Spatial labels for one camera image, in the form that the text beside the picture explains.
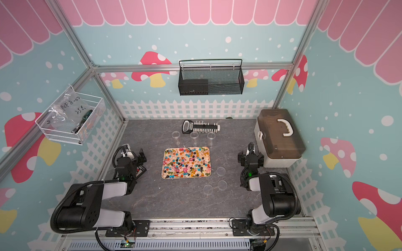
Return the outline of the clear plastic jar lid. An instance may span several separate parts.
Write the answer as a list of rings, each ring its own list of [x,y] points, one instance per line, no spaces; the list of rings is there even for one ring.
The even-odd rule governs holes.
[[[216,173],[219,177],[223,177],[226,174],[226,169],[224,167],[219,167],[217,168]]]

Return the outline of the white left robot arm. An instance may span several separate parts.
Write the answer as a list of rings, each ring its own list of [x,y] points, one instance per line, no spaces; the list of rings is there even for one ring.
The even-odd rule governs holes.
[[[135,154],[128,144],[119,146],[112,157],[113,178],[73,184],[52,213],[52,231],[71,234],[107,230],[122,236],[132,234],[136,225],[131,213],[104,209],[102,202],[131,194],[139,177],[146,172],[143,166],[146,161],[143,150]]]

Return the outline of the clear jar with brown candies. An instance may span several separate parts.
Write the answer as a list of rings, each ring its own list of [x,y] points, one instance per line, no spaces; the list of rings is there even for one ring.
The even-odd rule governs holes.
[[[209,132],[207,134],[208,146],[213,146],[215,138],[216,138],[216,134],[214,132]]]

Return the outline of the clear plastic candy jar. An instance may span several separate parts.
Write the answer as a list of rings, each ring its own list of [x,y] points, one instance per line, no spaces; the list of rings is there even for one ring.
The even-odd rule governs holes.
[[[193,146],[198,146],[198,137],[199,137],[198,132],[191,132],[190,133],[190,138],[192,139]]]

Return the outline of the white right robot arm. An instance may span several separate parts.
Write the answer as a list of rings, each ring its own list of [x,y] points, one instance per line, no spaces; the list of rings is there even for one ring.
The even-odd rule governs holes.
[[[249,235],[271,234],[270,225],[289,220],[301,213],[301,204],[296,188],[286,174],[278,172],[260,173],[264,156],[256,154],[255,146],[248,144],[246,152],[238,154],[238,163],[244,168],[240,175],[240,186],[261,194],[261,205],[251,209],[246,220],[236,220],[238,229],[245,228]]]

